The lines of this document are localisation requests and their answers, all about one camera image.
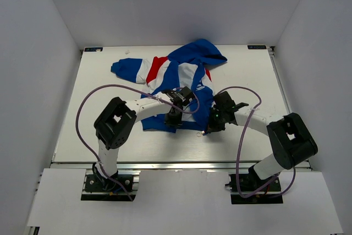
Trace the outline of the blue white red jacket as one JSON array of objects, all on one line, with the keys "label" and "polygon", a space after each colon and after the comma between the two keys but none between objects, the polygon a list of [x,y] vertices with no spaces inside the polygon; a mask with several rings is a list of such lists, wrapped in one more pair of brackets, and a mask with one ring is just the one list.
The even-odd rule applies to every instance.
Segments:
[{"label": "blue white red jacket", "polygon": [[165,89],[190,88],[199,100],[186,108],[180,128],[202,131],[207,127],[214,96],[208,67],[225,62],[227,58],[215,45],[200,39],[152,61],[120,59],[112,64],[111,72],[121,79],[144,85],[144,91],[151,95]]}]

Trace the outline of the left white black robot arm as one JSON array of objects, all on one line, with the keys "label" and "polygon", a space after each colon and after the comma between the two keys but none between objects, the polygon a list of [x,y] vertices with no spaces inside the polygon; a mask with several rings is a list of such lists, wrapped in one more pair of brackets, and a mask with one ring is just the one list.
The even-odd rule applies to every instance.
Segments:
[{"label": "left white black robot arm", "polygon": [[166,89],[154,96],[132,101],[113,98],[93,125],[99,144],[99,162],[93,166],[97,184],[103,190],[115,187],[119,148],[127,141],[135,123],[163,114],[163,124],[177,128],[181,126],[182,115],[194,99],[195,95],[188,87]]}]

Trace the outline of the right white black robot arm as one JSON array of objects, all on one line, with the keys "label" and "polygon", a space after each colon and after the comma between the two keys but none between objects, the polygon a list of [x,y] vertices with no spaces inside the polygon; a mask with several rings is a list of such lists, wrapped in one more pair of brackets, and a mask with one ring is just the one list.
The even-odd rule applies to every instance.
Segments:
[{"label": "right white black robot arm", "polygon": [[270,185],[283,171],[290,170],[314,156],[318,146],[303,119],[297,113],[285,116],[268,114],[250,108],[247,103],[235,103],[228,92],[214,96],[206,133],[225,130],[226,124],[242,127],[238,150],[242,150],[245,132],[255,130],[269,138],[272,153],[251,166],[247,174],[235,174],[235,192],[259,192]]}]

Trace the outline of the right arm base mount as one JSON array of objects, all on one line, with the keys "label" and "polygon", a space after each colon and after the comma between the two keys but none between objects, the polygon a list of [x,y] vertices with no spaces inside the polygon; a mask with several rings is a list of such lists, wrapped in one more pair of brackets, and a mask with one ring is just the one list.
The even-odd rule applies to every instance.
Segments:
[{"label": "right arm base mount", "polygon": [[[230,174],[230,181],[224,187],[230,191],[230,198],[232,205],[269,205],[269,204],[283,204],[281,193],[281,184],[278,178],[268,186],[262,188],[256,194],[249,198],[242,198],[237,189],[236,175]],[[260,186],[264,185],[268,179],[255,180],[249,174],[239,174],[239,186],[243,195],[250,194]]]}]

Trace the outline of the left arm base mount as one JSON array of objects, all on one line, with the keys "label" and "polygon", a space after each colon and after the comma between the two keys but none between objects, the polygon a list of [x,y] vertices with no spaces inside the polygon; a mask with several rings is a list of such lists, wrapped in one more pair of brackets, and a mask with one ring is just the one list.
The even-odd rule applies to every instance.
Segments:
[{"label": "left arm base mount", "polygon": [[136,197],[137,187],[133,174],[119,174],[116,172],[111,178],[120,184],[106,178],[99,173],[96,163],[92,165],[92,172],[85,176],[81,201],[127,201],[131,202]]}]

